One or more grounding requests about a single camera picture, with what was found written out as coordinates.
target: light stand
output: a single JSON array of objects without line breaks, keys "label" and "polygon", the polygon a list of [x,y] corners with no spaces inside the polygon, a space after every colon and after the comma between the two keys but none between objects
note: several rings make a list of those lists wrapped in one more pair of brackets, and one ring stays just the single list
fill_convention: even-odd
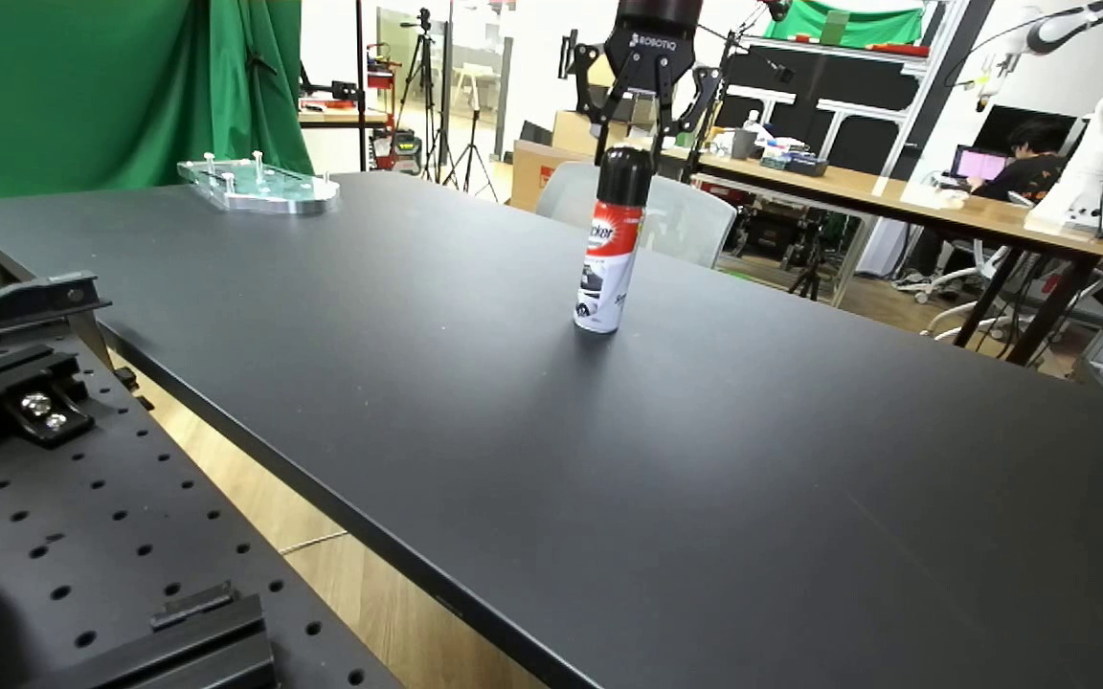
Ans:
[{"label": "light stand", "polygon": [[442,132],[438,132],[438,90],[433,90],[433,17],[431,7],[419,13],[419,22],[401,22],[401,27],[419,27],[411,63],[406,63],[406,81],[401,81],[401,98],[397,98],[397,118],[406,114],[406,98],[419,81],[420,101],[427,101],[427,149],[420,149],[420,178],[433,178],[433,163],[442,163]]},{"label": "light stand", "polygon": [[464,170],[461,192],[470,195],[470,170],[480,165],[492,201],[497,201],[497,189],[492,186],[488,163],[482,163],[480,141],[475,141],[475,136],[480,136],[480,84],[470,84],[468,98],[470,98],[470,140],[468,140],[468,149],[448,165],[448,178],[442,186],[455,189],[455,173]]},{"label": "light stand", "polygon": [[357,141],[362,141],[362,173],[368,170],[368,140],[363,140],[363,113],[368,113],[368,81],[363,81],[363,72],[368,72],[368,64],[363,64],[368,57],[363,57],[363,0],[357,0]]}]

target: cardboard box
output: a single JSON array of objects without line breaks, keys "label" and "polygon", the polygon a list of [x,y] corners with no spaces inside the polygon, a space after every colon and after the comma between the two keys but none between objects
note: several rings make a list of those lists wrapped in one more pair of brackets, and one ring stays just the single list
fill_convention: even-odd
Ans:
[{"label": "cardboard box", "polygon": [[589,158],[595,158],[595,149],[589,154],[574,154],[574,149],[519,141],[512,146],[512,195],[510,195],[510,207],[538,212],[553,173],[563,163],[589,163]]},{"label": "cardboard box", "polygon": [[[628,140],[628,128],[614,124],[604,141],[621,141],[621,140]],[[558,113],[553,124],[553,146],[580,154],[580,158],[595,158],[597,140],[595,140],[589,118],[580,113]]]}]

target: red label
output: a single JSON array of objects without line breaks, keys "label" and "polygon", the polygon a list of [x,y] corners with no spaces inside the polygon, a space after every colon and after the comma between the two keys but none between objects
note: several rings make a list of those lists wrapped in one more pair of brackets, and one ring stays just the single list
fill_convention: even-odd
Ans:
[{"label": "red label", "polygon": [[628,258],[639,234],[639,207],[595,202],[586,258]]}]

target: green backdrop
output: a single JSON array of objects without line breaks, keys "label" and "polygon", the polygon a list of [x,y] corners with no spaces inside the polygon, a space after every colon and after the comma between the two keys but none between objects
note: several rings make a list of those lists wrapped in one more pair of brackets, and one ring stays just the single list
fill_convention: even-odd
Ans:
[{"label": "green backdrop", "polygon": [[299,140],[299,0],[0,0],[0,195],[154,189]]},{"label": "green backdrop", "polygon": [[[769,27],[769,40],[820,40],[828,32],[828,0],[792,0],[786,21]],[[911,48],[922,40],[922,13],[842,13],[840,48]]]}]

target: tripod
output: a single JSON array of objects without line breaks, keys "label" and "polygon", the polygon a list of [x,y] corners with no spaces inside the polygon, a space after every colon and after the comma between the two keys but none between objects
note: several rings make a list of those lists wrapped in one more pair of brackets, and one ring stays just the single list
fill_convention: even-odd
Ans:
[{"label": "tripod", "polygon": [[455,173],[461,173],[461,165],[464,165],[464,186],[461,186],[461,192],[470,195],[470,170],[480,165],[492,201],[497,201],[497,189],[492,186],[488,163],[482,163],[480,141],[475,141],[475,136],[480,136],[480,84],[475,84],[475,81],[470,81],[470,91],[468,91],[468,98],[470,98],[470,140],[468,140],[468,149],[448,165],[448,178],[445,178],[442,186],[445,186],[445,189],[455,189]]},{"label": "tripod", "polygon": [[406,114],[406,98],[411,98],[411,84],[419,81],[420,101],[427,101],[420,178],[433,173],[433,163],[438,163],[438,178],[442,178],[442,132],[433,128],[438,104],[433,104],[433,63],[431,63],[431,53],[433,53],[433,21],[431,21],[431,7],[420,7],[419,13],[419,40],[413,40],[413,52],[411,52],[411,63],[406,63],[401,98],[397,98],[397,118]]}]

